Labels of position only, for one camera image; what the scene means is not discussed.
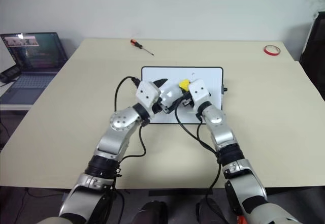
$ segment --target yellow object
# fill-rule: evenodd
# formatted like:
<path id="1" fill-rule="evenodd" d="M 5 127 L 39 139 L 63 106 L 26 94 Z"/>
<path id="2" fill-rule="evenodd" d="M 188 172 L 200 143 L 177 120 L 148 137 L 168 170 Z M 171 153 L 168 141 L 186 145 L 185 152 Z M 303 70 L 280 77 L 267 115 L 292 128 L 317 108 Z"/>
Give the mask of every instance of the yellow object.
<path id="1" fill-rule="evenodd" d="M 188 92 L 188 86 L 189 86 L 189 80 L 188 79 L 184 79 L 182 81 L 179 82 L 178 86 L 182 89 L 184 89 L 186 92 Z"/>

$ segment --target red screwdriver handle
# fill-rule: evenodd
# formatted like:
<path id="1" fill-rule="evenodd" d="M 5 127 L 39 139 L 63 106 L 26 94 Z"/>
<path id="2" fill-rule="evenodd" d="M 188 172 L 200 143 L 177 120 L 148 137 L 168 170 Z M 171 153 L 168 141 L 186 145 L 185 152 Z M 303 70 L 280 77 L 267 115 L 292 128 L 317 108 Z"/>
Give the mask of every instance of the red screwdriver handle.
<path id="1" fill-rule="evenodd" d="M 142 49 L 142 47 L 143 47 L 136 40 L 131 40 L 131 44 L 134 45 L 135 47 L 138 47 L 139 49 Z"/>

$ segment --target screwdriver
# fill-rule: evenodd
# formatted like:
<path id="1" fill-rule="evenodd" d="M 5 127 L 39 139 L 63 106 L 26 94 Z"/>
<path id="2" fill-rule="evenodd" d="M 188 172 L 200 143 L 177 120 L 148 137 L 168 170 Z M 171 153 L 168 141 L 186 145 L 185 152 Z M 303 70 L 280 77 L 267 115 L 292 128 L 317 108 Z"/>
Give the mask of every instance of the screwdriver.
<path id="1" fill-rule="evenodd" d="M 140 45 L 140 44 L 138 43 L 138 41 L 136 41 L 136 40 L 131 40 L 131 44 L 134 45 L 135 47 L 138 47 L 139 49 L 143 49 L 143 50 L 147 51 L 147 52 L 148 52 L 149 54 L 151 54 L 151 55 L 154 55 L 154 54 L 152 54 L 150 51 L 148 51 L 148 50 L 146 50 L 145 48 L 143 48 L 143 46 Z"/>

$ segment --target white wall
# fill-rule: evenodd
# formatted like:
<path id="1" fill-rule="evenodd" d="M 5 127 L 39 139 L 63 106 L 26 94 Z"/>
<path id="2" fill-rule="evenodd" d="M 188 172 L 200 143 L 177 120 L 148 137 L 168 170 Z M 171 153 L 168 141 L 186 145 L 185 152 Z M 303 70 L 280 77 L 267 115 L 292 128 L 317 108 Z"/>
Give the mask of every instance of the white wall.
<path id="1" fill-rule="evenodd" d="M 69 55 L 85 37 L 281 40 L 298 59 L 321 9 L 325 0 L 0 0 L 0 32 L 57 31 Z"/>

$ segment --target white tablet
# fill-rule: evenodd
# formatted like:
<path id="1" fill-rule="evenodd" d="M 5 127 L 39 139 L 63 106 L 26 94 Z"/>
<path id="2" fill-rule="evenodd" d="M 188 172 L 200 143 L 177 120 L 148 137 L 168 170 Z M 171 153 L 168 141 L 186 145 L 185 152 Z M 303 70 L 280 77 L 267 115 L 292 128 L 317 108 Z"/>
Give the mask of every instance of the white tablet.
<path id="1" fill-rule="evenodd" d="M 160 87 L 162 91 L 178 84 L 184 79 L 189 79 L 190 82 L 203 79 L 211 93 L 211 103 L 217 108 L 222 109 L 223 69 L 221 67 L 142 67 L 141 76 L 142 80 L 152 82 L 161 78 L 167 78 L 168 81 Z M 200 123 L 190 106 L 184 107 L 182 104 L 179 105 L 177 114 L 180 121 L 184 124 Z M 177 121 L 174 112 L 171 114 L 160 112 L 155 115 L 151 123 L 169 124 L 177 123 Z"/>

